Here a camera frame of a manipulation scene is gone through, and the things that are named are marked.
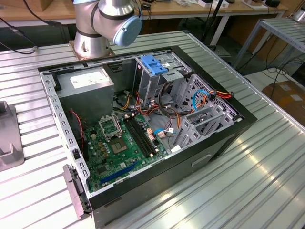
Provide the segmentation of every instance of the slotted metal surface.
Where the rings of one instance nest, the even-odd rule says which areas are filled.
[[[179,45],[258,121],[219,159],[107,228],[301,228],[305,223],[304,129],[182,31],[140,36],[116,54]],[[0,99],[16,105],[26,161],[0,173],[0,228],[93,228],[77,221],[62,173],[68,161],[38,66],[75,61],[69,45],[39,54],[0,53]]]
[[[277,37],[305,52],[305,24],[291,18],[263,19],[261,26]]]

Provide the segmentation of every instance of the workbench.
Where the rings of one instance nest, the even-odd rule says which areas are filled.
[[[115,54],[179,45],[258,121],[223,156],[106,228],[296,228],[305,224],[304,127],[183,31],[139,36]],[[94,227],[77,221],[62,166],[68,164],[38,67],[76,61],[69,44],[32,55],[0,52],[0,99],[14,104],[23,165],[0,172],[0,228]]]
[[[245,52],[247,51],[248,47],[250,46],[253,39],[256,37],[257,33],[260,31],[261,28],[266,29],[267,32],[264,38],[262,38],[262,41],[260,42],[261,44],[258,44],[258,47],[256,48],[257,50],[261,49],[261,47],[264,45],[271,33],[291,45],[290,50],[285,55],[285,58],[281,61],[281,64],[279,66],[285,64],[288,59],[291,58],[291,54],[294,52],[295,49],[298,49],[302,53],[305,53],[304,24],[296,22],[291,18],[261,19],[256,23],[248,39],[239,51],[233,64],[234,68],[237,68],[239,62],[242,60]]]
[[[198,4],[191,4],[184,7],[178,3],[171,1],[170,3],[155,2],[152,3],[150,19],[170,19],[170,18],[196,18],[207,17],[209,7],[201,7]],[[254,10],[242,3],[242,0],[236,0],[234,4],[230,4],[228,8],[220,9],[217,16],[222,17],[211,45],[216,45],[220,35],[230,16],[236,15],[260,15],[260,14],[276,14],[277,18],[281,18],[288,8],[280,4],[277,8]],[[35,12],[38,16],[45,20],[56,20],[63,24],[73,24],[75,21],[74,5],[71,0],[54,0],[44,12]],[[149,18],[149,13],[143,10],[143,19]],[[6,6],[0,9],[0,16],[14,26],[35,26],[45,25],[30,14],[27,9]],[[7,27],[0,22],[0,27]]]

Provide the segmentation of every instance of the ram slot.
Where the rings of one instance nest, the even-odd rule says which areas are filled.
[[[150,157],[151,154],[156,153],[150,140],[146,137],[143,130],[134,119],[125,119],[124,123],[146,158]]]

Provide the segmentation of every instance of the white sticker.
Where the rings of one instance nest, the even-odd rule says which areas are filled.
[[[280,85],[281,88],[283,88],[284,91],[290,91],[291,88],[287,85],[287,84],[284,84],[284,85]]]
[[[123,162],[123,163],[120,163],[120,166],[121,166],[122,168],[125,168],[125,167],[126,167],[126,165],[125,165],[124,162]]]
[[[298,96],[297,94],[291,94],[290,95],[295,101],[302,101],[302,98]]]
[[[71,77],[71,82],[75,89],[93,85],[96,83],[108,82],[109,78],[102,74],[100,71],[93,73],[86,73]]]
[[[169,63],[165,63],[165,64],[162,64],[162,66],[163,66],[164,68],[168,68],[168,67],[170,67],[171,65],[170,65]]]

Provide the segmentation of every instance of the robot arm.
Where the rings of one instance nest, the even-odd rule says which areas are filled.
[[[131,0],[74,0],[74,6],[74,49],[80,56],[106,56],[110,51],[108,40],[128,46],[140,33],[142,20],[134,15]]]

